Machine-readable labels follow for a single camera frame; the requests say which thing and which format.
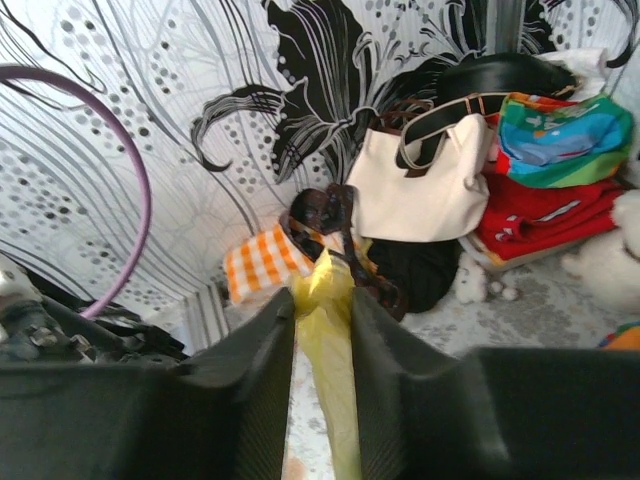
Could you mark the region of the yellow trash bag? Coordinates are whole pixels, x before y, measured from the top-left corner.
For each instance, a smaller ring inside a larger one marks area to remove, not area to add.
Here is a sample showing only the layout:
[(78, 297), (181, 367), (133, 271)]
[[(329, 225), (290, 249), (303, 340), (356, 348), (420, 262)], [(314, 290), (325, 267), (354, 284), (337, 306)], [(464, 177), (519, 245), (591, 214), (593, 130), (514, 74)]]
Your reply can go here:
[(312, 272), (296, 277), (296, 345), (285, 479), (360, 479), (351, 345), (354, 281), (325, 250)]

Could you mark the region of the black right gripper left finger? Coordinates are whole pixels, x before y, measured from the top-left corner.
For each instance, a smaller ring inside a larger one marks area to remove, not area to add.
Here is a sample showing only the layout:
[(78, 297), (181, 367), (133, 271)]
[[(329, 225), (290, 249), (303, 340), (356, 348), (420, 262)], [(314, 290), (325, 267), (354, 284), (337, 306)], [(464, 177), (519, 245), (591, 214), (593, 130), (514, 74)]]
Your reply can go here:
[(182, 362), (81, 362), (39, 305), (3, 316), (5, 479), (277, 479), (285, 454), (294, 302)]

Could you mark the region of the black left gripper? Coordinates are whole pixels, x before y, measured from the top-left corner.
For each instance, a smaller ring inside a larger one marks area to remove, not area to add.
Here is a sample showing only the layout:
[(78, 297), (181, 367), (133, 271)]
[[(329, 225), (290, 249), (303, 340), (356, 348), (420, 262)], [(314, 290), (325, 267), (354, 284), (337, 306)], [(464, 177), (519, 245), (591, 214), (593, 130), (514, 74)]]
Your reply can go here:
[(47, 298), (1, 300), (1, 366), (44, 364), (150, 364), (185, 361), (184, 345), (141, 322), (92, 321)]

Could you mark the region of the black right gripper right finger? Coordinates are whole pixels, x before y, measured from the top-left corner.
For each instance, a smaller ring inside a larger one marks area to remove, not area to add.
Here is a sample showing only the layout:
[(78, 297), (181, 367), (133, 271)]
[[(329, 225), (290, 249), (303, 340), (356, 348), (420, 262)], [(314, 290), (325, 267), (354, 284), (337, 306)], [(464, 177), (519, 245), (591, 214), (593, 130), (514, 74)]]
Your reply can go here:
[(635, 479), (635, 351), (481, 347), (455, 358), (353, 293), (366, 479)]

